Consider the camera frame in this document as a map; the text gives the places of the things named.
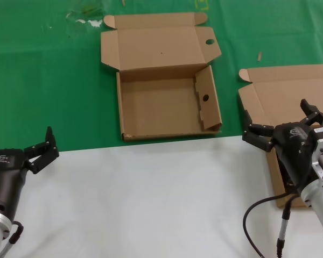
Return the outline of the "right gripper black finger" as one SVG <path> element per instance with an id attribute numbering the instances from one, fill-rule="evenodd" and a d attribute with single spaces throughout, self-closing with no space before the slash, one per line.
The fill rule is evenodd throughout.
<path id="1" fill-rule="evenodd" d="M 318 123 L 323 126 L 323 113 L 315 105 L 310 105 L 306 99 L 302 99 L 300 102 L 300 107 L 305 114 L 305 118 L 300 121 L 300 123 L 307 126 L 311 126 L 314 123 Z"/>
<path id="2" fill-rule="evenodd" d="M 273 126 L 254 124 L 247 110 L 244 110 L 244 126 L 242 140 L 265 151 L 270 152 L 274 147 L 271 138 Z"/>

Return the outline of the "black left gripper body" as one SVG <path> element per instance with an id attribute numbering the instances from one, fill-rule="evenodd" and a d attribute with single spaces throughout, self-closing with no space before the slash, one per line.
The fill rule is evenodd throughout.
<path id="1" fill-rule="evenodd" d="M 27 156 L 21 149 L 0 149 L 0 214 L 14 217 L 26 181 Z"/>

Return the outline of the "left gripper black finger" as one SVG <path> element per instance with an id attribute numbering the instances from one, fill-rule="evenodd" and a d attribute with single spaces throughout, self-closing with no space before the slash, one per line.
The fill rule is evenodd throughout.
<path id="1" fill-rule="evenodd" d="M 27 158 L 25 168 L 34 174 L 39 173 L 59 157 L 59 151 L 52 128 L 46 131 L 45 141 L 24 149 Z"/>

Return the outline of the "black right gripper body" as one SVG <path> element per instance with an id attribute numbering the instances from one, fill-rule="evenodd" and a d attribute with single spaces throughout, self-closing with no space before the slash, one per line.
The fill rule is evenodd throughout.
<path id="1" fill-rule="evenodd" d="M 298 187 L 297 193 L 301 193 L 313 181 L 313 128 L 300 122 L 281 124 L 275 127 L 271 140 L 293 185 Z"/>

